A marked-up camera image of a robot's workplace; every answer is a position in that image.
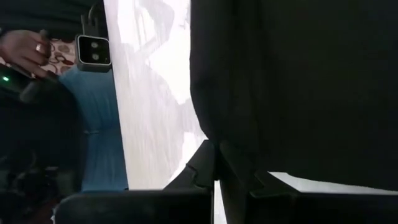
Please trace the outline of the black towel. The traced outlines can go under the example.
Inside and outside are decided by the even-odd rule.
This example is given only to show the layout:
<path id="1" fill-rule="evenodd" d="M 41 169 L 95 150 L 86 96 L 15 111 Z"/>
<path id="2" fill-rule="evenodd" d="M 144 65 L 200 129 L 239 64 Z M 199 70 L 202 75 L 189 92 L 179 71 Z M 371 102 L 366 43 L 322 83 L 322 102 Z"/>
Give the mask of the black towel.
<path id="1" fill-rule="evenodd" d="M 398 0 L 192 0 L 191 95 L 251 170 L 398 190 Z"/>

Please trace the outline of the person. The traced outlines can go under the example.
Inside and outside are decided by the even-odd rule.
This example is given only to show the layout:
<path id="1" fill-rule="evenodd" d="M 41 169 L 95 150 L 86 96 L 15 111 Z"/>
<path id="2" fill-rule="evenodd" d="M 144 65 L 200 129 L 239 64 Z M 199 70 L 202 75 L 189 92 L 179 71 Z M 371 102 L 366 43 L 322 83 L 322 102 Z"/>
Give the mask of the person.
<path id="1" fill-rule="evenodd" d="M 46 31 L 49 41 L 70 40 L 81 32 L 81 16 L 99 2 L 0 0 L 0 37 L 12 30 L 29 30 Z M 22 76 L 49 79 L 48 71 L 40 78 L 11 66 Z M 0 90 L 0 156 L 33 150 L 50 166 L 65 162 L 77 166 L 83 191 L 126 189 L 113 74 L 72 66 L 61 74 L 54 90 L 29 104 Z"/>

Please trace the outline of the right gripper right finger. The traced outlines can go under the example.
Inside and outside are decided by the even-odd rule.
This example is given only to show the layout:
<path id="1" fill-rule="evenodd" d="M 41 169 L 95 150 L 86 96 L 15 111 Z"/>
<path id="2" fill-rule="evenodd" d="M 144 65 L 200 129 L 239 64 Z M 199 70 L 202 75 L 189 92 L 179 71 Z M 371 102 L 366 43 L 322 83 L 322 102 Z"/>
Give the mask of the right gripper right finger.
<path id="1" fill-rule="evenodd" d="M 248 155 L 229 142 L 219 145 L 218 175 L 227 224 L 292 224 L 290 185 L 258 170 Z"/>

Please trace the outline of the person's hand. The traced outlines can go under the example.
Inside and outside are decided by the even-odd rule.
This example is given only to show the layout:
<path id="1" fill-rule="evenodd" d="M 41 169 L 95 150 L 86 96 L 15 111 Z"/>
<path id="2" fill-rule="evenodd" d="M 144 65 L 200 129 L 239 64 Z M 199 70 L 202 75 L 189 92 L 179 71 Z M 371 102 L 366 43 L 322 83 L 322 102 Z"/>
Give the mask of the person's hand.
<path id="1" fill-rule="evenodd" d="M 0 57 L 11 65 L 17 65 L 40 78 L 47 72 L 42 66 L 48 64 L 50 41 L 43 33 L 29 30 L 12 30 L 0 37 Z"/>

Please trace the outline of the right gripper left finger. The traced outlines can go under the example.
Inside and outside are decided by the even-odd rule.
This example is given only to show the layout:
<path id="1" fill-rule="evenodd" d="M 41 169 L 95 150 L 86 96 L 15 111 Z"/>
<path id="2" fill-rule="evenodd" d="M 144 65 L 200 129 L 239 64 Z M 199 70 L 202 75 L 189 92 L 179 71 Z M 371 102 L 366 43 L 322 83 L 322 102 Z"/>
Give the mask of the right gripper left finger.
<path id="1" fill-rule="evenodd" d="M 211 189 L 215 181 L 215 147 L 204 140 L 184 169 L 165 189 Z"/>

